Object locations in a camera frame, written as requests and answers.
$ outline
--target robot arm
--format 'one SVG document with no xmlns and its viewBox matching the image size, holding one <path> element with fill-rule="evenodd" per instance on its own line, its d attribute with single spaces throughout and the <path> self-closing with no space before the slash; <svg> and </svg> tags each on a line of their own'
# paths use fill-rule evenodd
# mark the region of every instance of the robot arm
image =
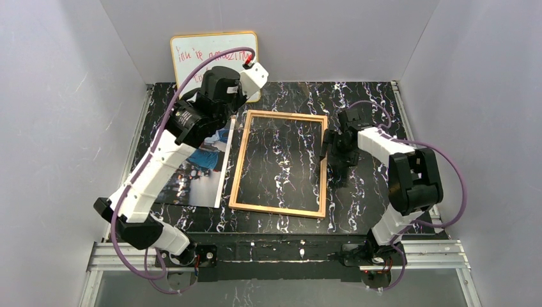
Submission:
<svg viewBox="0 0 542 307">
<path fill-rule="evenodd" d="M 327 155 L 331 173 L 344 176 L 349 167 L 357 165 L 359 150 L 368 152 L 387 166 L 390 202 L 381 220 L 370 229 L 366 244 L 345 257 L 387 259 L 396 252 L 392 246 L 400 244 L 404 229 L 442 201 L 435 153 L 385 137 L 379 128 L 362 122 L 358 110 L 341 111 L 338 117 L 341 133 L 326 130 L 321 159 Z"/>
<path fill-rule="evenodd" d="M 153 141 L 158 142 L 155 151 L 149 148 L 121 187 L 110 197 L 95 202 L 95 210 L 106 221 L 116 219 L 116 232 L 125 242 L 137 249 L 154 247 L 176 256 L 194 249 L 195 244 L 186 233 L 158 220 L 150 209 L 179 165 L 205 138 L 223 128 L 267 82 L 268 73 L 259 63 L 249 60 L 244 68 L 240 73 L 226 67 L 205 72 L 201 87 L 189 91 L 174 105 L 160 139 Z M 193 96 L 195 101 L 188 102 Z M 118 216 L 113 217 L 128 185 L 130 189 Z"/>
</svg>

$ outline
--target white wall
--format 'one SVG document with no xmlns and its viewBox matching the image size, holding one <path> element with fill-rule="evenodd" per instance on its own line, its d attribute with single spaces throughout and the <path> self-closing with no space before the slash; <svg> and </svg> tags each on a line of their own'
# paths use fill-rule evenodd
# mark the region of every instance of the white wall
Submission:
<svg viewBox="0 0 542 307">
<path fill-rule="evenodd" d="M 468 209 L 450 231 L 484 306 L 542 302 L 541 30 L 537 0 L 442 0 L 400 82 L 416 138 L 467 178 Z M 459 197 L 447 193 L 446 218 Z"/>
<path fill-rule="evenodd" d="M 102 0 L 146 83 L 175 35 L 252 30 L 271 81 L 399 79 L 438 0 Z"/>
<path fill-rule="evenodd" d="M 77 306 L 145 84 L 99 0 L 5 0 L 0 93 L 0 305 Z"/>
</svg>

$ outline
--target wooden picture frame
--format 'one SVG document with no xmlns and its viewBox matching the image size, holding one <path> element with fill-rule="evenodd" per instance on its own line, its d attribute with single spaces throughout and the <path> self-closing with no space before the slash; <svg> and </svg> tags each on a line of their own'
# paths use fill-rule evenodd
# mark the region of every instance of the wooden picture frame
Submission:
<svg viewBox="0 0 542 307">
<path fill-rule="evenodd" d="M 247 119 L 245 122 L 245 128 L 243 130 L 243 136 L 241 139 L 241 148 L 239 150 L 239 156 L 237 158 L 237 167 L 233 177 L 233 187 L 231 188 L 231 196 L 229 199 L 229 207 L 239 210 L 250 210 L 266 213 L 286 214 L 292 216 L 313 217 L 322 219 L 326 213 L 326 191 L 327 191 L 327 158 L 320 163 L 320 199 L 318 211 L 297 210 L 289 208 L 277 208 L 267 207 L 262 205 L 250 205 L 245 203 L 237 203 L 237 194 L 239 191 L 239 184 L 241 182 L 241 173 L 243 171 L 243 163 L 245 160 L 245 153 L 249 142 L 249 134 L 251 132 L 252 119 L 256 117 L 264 118 L 277 118 L 283 120 L 300 120 L 307 122 L 321 123 L 322 139 L 325 129 L 327 129 L 327 116 L 312 115 L 312 114 L 300 114 L 300 113 L 283 113 L 272 111 L 257 111 L 249 110 L 247 113 Z"/>
</svg>

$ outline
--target black table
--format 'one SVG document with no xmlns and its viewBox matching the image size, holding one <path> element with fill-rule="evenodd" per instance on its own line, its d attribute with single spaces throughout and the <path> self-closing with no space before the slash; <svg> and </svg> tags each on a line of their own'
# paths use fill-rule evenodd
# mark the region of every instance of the black table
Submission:
<svg viewBox="0 0 542 307">
<path fill-rule="evenodd" d="M 174 83 L 157 83 L 144 121 L 134 166 L 149 147 L 164 109 L 174 94 Z M 244 122 L 246 110 L 259 109 L 289 113 L 327 115 L 329 128 L 338 129 L 337 113 L 358 100 L 373 100 L 381 104 L 392 116 L 389 133 L 406 138 L 405 127 L 397 107 L 391 83 L 298 83 L 271 82 L 261 91 L 261 99 L 248 103 L 238 112 L 238 121 Z M 366 120 L 375 124 L 385 120 L 383 113 L 369 104 L 359 104 Z M 228 208 L 233 174 L 240 148 L 241 130 L 234 131 L 228 169 L 218 209 L 188 207 L 156 203 L 152 212 L 164 221 L 187 232 L 230 233 L 354 233 L 367 234 L 384 213 L 387 201 L 387 169 L 368 153 L 362 153 L 357 168 L 348 178 L 348 187 L 329 189 L 325 219 L 282 216 Z M 429 214 L 422 217 L 430 221 Z M 416 226 L 410 233 L 434 234 L 432 228 Z"/>
</svg>

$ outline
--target printed photo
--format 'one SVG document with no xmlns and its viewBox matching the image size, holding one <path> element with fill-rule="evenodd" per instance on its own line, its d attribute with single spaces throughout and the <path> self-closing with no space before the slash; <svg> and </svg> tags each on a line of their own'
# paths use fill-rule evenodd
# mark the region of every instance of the printed photo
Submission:
<svg viewBox="0 0 542 307">
<path fill-rule="evenodd" d="M 232 118 L 224 129 L 205 139 L 169 179 L 157 203 L 219 207 L 234 124 Z"/>
</svg>

